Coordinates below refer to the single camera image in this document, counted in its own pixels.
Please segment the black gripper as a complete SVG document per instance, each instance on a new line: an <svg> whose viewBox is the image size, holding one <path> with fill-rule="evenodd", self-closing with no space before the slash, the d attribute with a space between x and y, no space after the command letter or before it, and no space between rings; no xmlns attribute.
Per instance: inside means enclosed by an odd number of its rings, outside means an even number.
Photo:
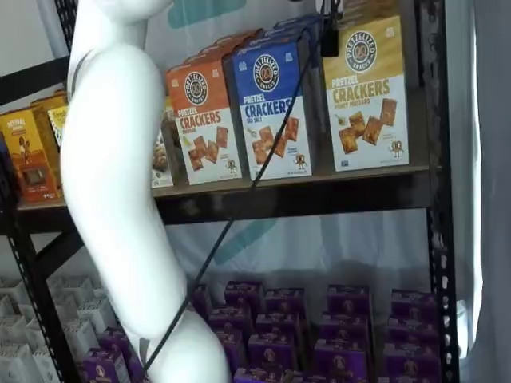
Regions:
<svg viewBox="0 0 511 383"><path fill-rule="evenodd" d="M337 57L339 55L339 29L337 21L343 18L343 0L315 0L319 15L323 18L323 28L320 42L322 57Z"/></svg>

